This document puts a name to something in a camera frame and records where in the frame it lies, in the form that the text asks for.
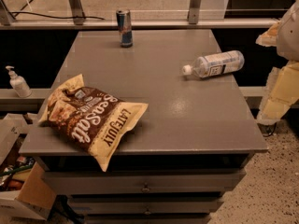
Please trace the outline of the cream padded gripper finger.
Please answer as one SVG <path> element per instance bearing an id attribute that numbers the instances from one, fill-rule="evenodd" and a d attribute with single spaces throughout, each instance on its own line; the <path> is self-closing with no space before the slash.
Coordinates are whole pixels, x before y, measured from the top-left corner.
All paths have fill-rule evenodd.
<path id="1" fill-rule="evenodd" d="M 255 43 L 264 47 L 275 47 L 277 45 L 277 35 L 279 26 L 279 21 L 273 24 L 267 31 L 265 31 L 257 37 Z"/>

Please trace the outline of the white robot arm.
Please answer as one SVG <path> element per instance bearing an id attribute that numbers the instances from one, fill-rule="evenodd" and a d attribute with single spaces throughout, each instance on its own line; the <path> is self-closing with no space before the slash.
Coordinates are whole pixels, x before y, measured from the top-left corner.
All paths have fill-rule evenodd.
<path id="1" fill-rule="evenodd" d="M 288 61 L 269 73 L 256 118 L 262 125 L 274 125 L 299 100 L 299 0 L 280 21 L 259 35 L 256 43 L 275 47 L 278 56 Z"/>

